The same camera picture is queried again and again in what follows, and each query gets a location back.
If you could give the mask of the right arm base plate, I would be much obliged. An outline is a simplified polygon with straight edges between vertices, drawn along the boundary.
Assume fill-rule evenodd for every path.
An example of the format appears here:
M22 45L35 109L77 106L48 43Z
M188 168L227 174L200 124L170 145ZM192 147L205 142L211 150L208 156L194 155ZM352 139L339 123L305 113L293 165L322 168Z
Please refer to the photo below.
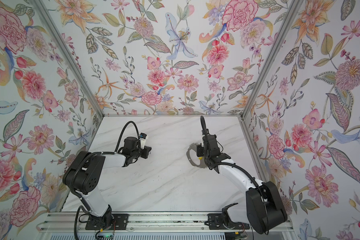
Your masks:
M234 223L228 216L224 215L223 213L208 214L207 217L208 219L204 222L204 224L208 226L210 230L243 231L250 229L249 224Z

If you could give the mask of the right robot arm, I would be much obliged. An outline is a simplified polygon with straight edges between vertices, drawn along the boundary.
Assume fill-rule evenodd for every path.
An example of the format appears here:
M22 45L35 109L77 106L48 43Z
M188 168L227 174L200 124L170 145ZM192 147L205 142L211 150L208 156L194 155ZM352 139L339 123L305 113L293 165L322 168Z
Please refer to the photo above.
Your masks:
M244 224L258 234L267 234L288 220L277 186L256 179L238 166L220 150L217 136L203 132L202 143L197 146L197 156L203 157L210 170L224 176L245 195L244 206L233 203L222 208L215 220L216 226L233 229L236 224Z

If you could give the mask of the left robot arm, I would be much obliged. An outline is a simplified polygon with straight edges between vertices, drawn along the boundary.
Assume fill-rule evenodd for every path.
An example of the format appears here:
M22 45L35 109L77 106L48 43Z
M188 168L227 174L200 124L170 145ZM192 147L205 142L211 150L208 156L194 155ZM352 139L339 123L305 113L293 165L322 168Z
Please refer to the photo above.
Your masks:
M148 136L127 137L124 146L115 152L80 152L63 176L63 184L79 198L89 220L96 226L108 227L114 217L98 188L103 168L126 168L139 158L147 159L151 147L146 145Z

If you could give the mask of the metal key organizer plate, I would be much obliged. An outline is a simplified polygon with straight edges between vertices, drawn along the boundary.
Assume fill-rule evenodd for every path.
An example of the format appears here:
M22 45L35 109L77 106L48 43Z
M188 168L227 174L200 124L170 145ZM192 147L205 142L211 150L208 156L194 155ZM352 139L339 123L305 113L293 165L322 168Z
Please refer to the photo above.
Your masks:
M198 144L196 143L193 143L189 146L186 152L187 159L193 167L205 169L207 168L207 165L205 163L204 157L197 156L197 147Z

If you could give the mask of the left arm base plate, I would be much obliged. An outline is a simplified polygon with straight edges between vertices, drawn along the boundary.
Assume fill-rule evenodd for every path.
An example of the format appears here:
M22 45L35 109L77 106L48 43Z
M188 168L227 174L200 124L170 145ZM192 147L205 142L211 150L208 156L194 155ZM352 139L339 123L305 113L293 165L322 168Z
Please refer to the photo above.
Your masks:
M126 230L129 214L112 214L105 215L104 217L95 217L90 215L88 222L86 223L85 230Z

